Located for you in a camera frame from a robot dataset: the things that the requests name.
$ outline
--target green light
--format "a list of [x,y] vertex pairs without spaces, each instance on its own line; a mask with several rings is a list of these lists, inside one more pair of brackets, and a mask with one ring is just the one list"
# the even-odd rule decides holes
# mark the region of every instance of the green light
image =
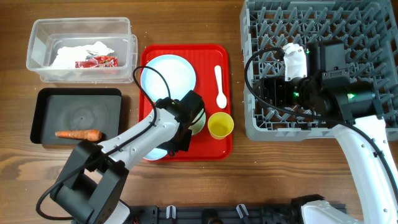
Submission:
[[347,94],[347,96],[348,96],[348,99],[352,99],[352,98],[354,98],[354,97],[355,97],[355,95],[354,95],[354,94],[352,94],[352,93],[348,93],[348,94]]

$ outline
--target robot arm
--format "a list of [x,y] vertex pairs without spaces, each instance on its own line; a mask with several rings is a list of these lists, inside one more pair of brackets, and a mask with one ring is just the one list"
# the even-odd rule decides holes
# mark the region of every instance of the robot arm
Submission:
[[[392,159],[386,136],[386,123],[376,116],[355,120],[355,126],[375,141],[394,175],[397,168]],[[301,207],[305,224],[312,223],[397,223],[398,206],[390,180],[381,160],[374,155],[372,146],[357,132],[342,125],[333,132],[347,158],[361,201],[364,221],[358,221],[336,210],[324,200],[306,203]]]
[[[130,210],[120,201],[120,195],[129,170],[155,147],[172,153],[187,151],[192,135],[189,126],[203,107],[201,96],[193,91],[181,101],[165,98],[156,103],[156,121],[146,132],[143,130],[154,119],[153,110],[140,123],[115,138],[98,145],[82,141],[72,151],[57,179],[57,183],[62,181],[63,184],[50,191],[51,199],[78,223],[124,223]],[[65,178],[82,166],[90,172],[102,173],[100,182],[91,180],[84,169]]]
[[[298,104],[337,120],[353,123],[382,151],[394,180],[398,173],[386,137],[382,106],[373,86],[352,83],[339,41],[313,43],[303,47],[288,44],[285,53],[286,89],[296,94]],[[332,128],[347,158],[358,190],[365,223],[397,223],[398,204],[380,155],[359,133],[343,125]],[[301,208],[303,223],[362,223],[331,207],[326,201],[306,203]]]

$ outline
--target wooden table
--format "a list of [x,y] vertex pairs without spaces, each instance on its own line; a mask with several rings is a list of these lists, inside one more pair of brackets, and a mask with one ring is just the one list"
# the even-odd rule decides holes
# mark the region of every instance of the wooden table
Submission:
[[[26,69],[27,45],[37,19],[63,17],[128,17],[137,35],[139,53],[151,44],[221,44],[229,53],[233,117],[233,152],[219,162],[142,161],[129,174],[122,199],[130,205],[236,205],[289,203],[291,198],[320,194],[346,203],[362,218],[361,206],[344,154],[334,139],[302,142],[253,142],[244,130],[243,55],[240,46],[238,1],[112,2],[68,0],[3,0],[0,4],[0,223],[53,223],[35,212],[39,196],[61,171],[71,149],[44,149],[29,139],[37,93],[45,84]],[[130,100],[124,105],[126,128],[137,121],[138,89],[115,87]],[[398,142],[390,142],[398,161]],[[50,200],[43,210],[65,212]]]

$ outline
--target yellow cup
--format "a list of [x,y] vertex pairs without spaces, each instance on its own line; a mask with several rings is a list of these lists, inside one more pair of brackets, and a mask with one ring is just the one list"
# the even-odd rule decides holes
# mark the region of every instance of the yellow cup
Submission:
[[234,120],[228,113],[217,112],[210,116],[207,126],[211,137],[220,140],[231,134]]

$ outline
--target clear plastic container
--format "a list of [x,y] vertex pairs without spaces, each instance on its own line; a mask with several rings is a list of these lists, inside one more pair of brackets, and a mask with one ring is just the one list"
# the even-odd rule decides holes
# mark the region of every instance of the clear plastic container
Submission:
[[[101,41],[114,50],[118,67],[55,69],[58,49]],[[130,20],[115,18],[39,19],[30,35],[26,67],[47,83],[131,83],[137,66],[137,37]]]

